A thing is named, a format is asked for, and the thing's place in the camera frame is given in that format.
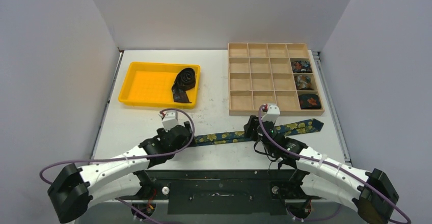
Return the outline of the rolled tie slot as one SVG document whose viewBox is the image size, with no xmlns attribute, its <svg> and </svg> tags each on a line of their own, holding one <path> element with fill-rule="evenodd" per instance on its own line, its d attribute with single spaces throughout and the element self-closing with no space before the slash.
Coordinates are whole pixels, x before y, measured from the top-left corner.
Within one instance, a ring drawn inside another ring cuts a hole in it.
<svg viewBox="0 0 432 224">
<path fill-rule="evenodd" d="M 295 75 L 294 82 L 299 91 L 314 91 L 313 77 L 311 75 Z"/>
<path fill-rule="evenodd" d="M 293 73 L 312 73 L 311 63 L 308 60 L 291 61 Z"/>
<path fill-rule="evenodd" d="M 299 94 L 300 109 L 322 109 L 320 98 L 317 94 Z"/>
</svg>

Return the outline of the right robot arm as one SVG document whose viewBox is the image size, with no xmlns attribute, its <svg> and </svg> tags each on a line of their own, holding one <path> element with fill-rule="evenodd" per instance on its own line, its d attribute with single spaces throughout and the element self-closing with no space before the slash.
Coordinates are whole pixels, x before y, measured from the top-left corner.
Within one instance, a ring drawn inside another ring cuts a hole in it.
<svg viewBox="0 0 432 224">
<path fill-rule="evenodd" d="M 272 121 L 250 116 L 245 137 L 264 144 L 270 155 L 296 170 L 288 191 L 294 198 L 304 194 L 324 198 L 353 209 L 367 223 L 389 223 L 399 195 L 388 176 L 379 169 L 366 171 L 337 162 L 305 143 L 276 131 Z"/>
</svg>

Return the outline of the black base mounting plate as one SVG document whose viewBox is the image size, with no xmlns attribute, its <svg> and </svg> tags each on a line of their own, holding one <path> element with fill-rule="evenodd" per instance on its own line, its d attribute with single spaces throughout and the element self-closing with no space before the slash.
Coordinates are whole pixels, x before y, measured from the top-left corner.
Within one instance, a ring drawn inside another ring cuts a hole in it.
<svg viewBox="0 0 432 224">
<path fill-rule="evenodd" d="M 123 200 L 167 201 L 168 214 L 284 215 L 283 201 L 299 207 L 313 199 L 294 170 L 138 171 L 139 191 Z"/>
</svg>

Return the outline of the wooden compartment box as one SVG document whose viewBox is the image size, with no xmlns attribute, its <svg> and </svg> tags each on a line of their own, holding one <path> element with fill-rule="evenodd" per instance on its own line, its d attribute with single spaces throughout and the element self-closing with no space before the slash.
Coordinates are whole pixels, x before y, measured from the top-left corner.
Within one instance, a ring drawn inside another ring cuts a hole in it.
<svg viewBox="0 0 432 224">
<path fill-rule="evenodd" d="M 291 61 L 308 60 L 312 73 L 293 73 Z M 314 91 L 296 89 L 295 75 L 311 75 Z M 283 116 L 321 116 L 324 98 L 305 43 L 228 43 L 229 114 L 256 114 L 262 104 L 274 103 Z M 320 98 L 322 109 L 300 109 L 299 94 Z"/>
</svg>

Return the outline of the rolled tie middle slot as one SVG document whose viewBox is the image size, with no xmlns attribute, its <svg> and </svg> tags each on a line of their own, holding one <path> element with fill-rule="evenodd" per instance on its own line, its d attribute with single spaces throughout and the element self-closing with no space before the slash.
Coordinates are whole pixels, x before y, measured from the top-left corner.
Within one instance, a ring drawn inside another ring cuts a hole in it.
<svg viewBox="0 0 432 224">
<path fill-rule="evenodd" d="M 299 91 L 314 91 L 313 77 L 311 75 L 295 75 L 294 82 Z"/>
</svg>

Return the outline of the rolled tie bottom slot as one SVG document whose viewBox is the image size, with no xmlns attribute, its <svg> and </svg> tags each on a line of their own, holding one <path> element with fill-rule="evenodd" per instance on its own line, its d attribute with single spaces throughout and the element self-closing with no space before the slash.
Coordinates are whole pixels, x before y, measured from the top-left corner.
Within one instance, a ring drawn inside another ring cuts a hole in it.
<svg viewBox="0 0 432 224">
<path fill-rule="evenodd" d="M 299 94 L 300 109 L 322 109 L 320 98 L 317 94 Z"/>
</svg>

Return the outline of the yellow plastic tray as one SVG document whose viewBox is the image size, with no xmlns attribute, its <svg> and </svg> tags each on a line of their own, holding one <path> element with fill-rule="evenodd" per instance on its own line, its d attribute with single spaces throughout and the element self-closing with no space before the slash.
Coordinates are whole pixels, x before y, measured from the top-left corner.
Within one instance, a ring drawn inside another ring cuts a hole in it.
<svg viewBox="0 0 432 224">
<path fill-rule="evenodd" d="M 186 92 L 191 103 L 174 102 L 171 87 L 177 74 L 188 67 L 196 73 L 195 87 Z M 132 62 L 118 100 L 129 106 L 192 109 L 197 102 L 200 71 L 199 65 L 192 64 Z"/>
</svg>

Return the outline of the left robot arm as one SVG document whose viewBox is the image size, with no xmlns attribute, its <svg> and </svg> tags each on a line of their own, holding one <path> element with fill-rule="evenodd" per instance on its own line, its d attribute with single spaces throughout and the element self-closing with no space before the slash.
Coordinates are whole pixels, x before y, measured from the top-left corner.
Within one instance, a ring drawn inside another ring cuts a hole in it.
<svg viewBox="0 0 432 224">
<path fill-rule="evenodd" d="M 194 135 L 194 124 L 185 122 L 158 129 L 155 137 L 114 158 L 91 160 L 84 166 L 65 162 L 47 191 L 59 222 L 74 221 L 89 208 L 108 200 L 149 197 L 152 185 L 146 170 L 172 159 L 192 143 Z"/>
</svg>

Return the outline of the blue yellow floral tie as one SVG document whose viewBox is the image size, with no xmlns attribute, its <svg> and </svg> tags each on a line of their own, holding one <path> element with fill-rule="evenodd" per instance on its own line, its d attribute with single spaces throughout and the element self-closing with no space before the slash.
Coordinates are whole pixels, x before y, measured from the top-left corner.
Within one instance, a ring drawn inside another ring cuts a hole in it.
<svg viewBox="0 0 432 224">
<path fill-rule="evenodd" d="M 320 132 L 324 122 L 317 119 L 308 119 L 274 127 L 274 131 L 284 136 L 294 136 Z M 245 137 L 244 131 L 221 132 L 195 136 L 189 147 L 209 146 L 217 144 L 241 143 L 250 141 Z"/>
</svg>

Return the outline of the black patterned tie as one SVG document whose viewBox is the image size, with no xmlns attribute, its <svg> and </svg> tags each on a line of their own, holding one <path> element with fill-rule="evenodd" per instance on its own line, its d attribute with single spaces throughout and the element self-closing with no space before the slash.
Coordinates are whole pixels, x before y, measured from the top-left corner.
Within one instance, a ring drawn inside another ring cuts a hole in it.
<svg viewBox="0 0 432 224">
<path fill-rule="evenodd" d="M 187 91 L 196 85 L 196 73 L 193 68 L 184 68 L 181 70 L 171 87 L 173 101 L 177 103 L 191 103 Z"/>
</svg>

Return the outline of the rolled tie top slot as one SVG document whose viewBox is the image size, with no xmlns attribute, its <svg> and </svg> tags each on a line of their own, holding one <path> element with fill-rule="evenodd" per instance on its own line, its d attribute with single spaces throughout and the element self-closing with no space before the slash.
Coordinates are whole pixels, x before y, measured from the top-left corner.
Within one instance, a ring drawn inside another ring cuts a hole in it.
<svg viewBox="0 0 432 224">
<path fill-rule="evenodd" d="M 311 63 L 308 60 L 291 61 L 293 73 L 312 73 Z"/>
</svg>

